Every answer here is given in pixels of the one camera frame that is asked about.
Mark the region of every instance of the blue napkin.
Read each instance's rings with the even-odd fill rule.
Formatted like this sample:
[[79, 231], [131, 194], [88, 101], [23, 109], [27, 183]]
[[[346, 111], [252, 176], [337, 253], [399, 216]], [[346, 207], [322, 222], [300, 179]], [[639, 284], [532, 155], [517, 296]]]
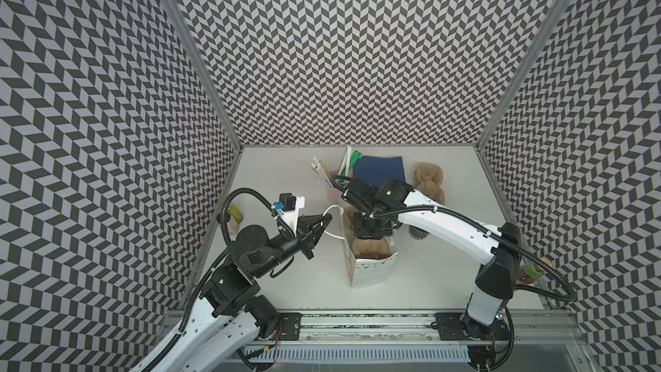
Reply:
[[381, 187], [387, 178], [395, 178], [406, 182], [404, 177], [404, 164], [402, 157], [379, 158], [376, 156], [362, 156], [354, 164], [354, 177], [367, 184]]

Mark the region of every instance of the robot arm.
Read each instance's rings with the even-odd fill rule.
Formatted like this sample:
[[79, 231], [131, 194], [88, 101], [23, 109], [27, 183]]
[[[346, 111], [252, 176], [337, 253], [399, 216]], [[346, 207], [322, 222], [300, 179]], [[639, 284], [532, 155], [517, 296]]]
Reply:
[[509, 223], [499, 228], [469, 219], [395, 179], [386, 180], [377, 189], [354, 178], [340, 188], [343, 198], [363, 211], [354, 217], [357, 238], [381, 238], [391, 234], [393, 223], [404, 223], [454, 244], [481, 264], [463, 323], [467, 335], [484, 338], [489, 333], [486, 326], [514, 294], [520, 257], [501, 245], [499, 238], [520, 244], [518, 228]]
[[[339, 184], [336, 187], [347, 202], [362, 211], [354, 215], [357, 238], [388, 236], [394, 226], [406, 223], [441, 237], [478, 261], [481, 266], [475, 277], [475, 289], [461, 319], [468, 336], [484, 339], [489, 334], [487, 326], [514, 293], [515, 273], [520, 263], [517, 253], [535, 258], [518, 246], [520, 232], [516, 226], [506, 223], [498, 228], [469, 219], [397, 180], [387, 180], [381, 188], [359, 179], [350, 180], [345, 187]], [[236, 190], [227, 202], [243, 193], [255, 195], [271, 209], [259, 193], [250, 189]], [[202, 278], [181, 321], [131, 372], [211, 372], [257, 337], [268, 339], [276, 327], [277, 310], [266, 297], [256, 297], [260, 291], [256, 278], [299, 251], [311, 259], [312, 249], [332, 219], [330, 215], [299, 217], [303, 204], [302, 197], [280, 195], [280, 202], [274, 206], [277, 212], [272, 214], [277, 217], [281, 233], [273, 238], [269, 238], [265, 229], [254, 225], [244, 227], [235, 241], [227, 236], [226, 250]], [[225, 214], [223, 207], [219, 215], [221, 227], [226, 224]], [[291, 233], [286, 236], [285, 231], [295, 233], [294, 237]], [[552, 268], [547, 270], [561, 278]], [[567, 283], [563, 288], [570, 296], [550, 294], [550, 297], [575, 300], [571, 286]]]

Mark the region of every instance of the black and white chevron pattern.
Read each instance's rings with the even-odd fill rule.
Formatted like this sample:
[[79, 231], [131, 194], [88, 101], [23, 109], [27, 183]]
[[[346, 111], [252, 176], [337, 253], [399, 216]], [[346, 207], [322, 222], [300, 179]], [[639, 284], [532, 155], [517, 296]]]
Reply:
[[126, 370], [234, 152], [158, 0], [0, 16], [0, 370]]
[[488, 147], [607, 371], [661, 371], [660, 4], [574, 0]]
[[177, 0], [241, 142], [477, 141], [553, 0]]

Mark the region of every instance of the white table surface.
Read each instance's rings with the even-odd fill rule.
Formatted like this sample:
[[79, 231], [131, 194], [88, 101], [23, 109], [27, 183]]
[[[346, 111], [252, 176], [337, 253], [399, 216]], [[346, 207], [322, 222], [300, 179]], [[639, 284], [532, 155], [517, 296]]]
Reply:
[[[502, 225], [505, 218], [491, 191], [472, 146], [363, 146], [364, 155], [401, 156], [407, 183], [415, 184], [415, 169], [420, 162], [437, 164], [443, 169], [442, 188], [445, 205], [484, 223]], [[328, 207], [326, 185], [310, 168], [312, 157], [336, 168], [342, 147], [246, 148], [232, 183], [232, 190], [250, 187], [275, 202], [279, 194], [291, 192], [305, 196], [304, 215], [321, 214]], [[255, 198], [242, 194], [234, 203], [244, 215], [242, 227], [258, 224], [270, 236], [277, 234], [270, 213]], [[340, 234], [337, 209], [328, 231]], [[259, 279], [265, 294], [278, 309], [460, 309], [473, 290], [479, 264], [462, 250], [428, 236], [414, 240], [408, 226], [398, 230], [399, 255], [392, 274], [379, 285], [354, 287], [344, 263], [342, 240], [322, 236], [314, 249], [315, 257], [301, 253], [281, 276]], [[214, 236], [203, 265], [209, 268], [225, 249], [220, 228]], [[542, 309], [536, 294], [515, 293], [510, 309]]]

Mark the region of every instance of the brown paper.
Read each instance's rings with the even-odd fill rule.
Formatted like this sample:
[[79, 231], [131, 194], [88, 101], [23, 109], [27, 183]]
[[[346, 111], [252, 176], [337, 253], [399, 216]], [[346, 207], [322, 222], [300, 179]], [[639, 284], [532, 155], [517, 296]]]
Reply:
[[445, 192], [441, 188], [443, 170], [435, 164], [422, 163], [415, 170], [418, 189], [430, 199], [445, 205]]
[[349, 248], [357, 259], [381, 260], [392, 255], [388, 242], [383, 238], [381, 240], [360, 240], [354, 234], [354, 215], [358, 210], [353, 207], [344, 213], [344, 218], [348, 219], [350, 232], [346, 241], [349, 242]]

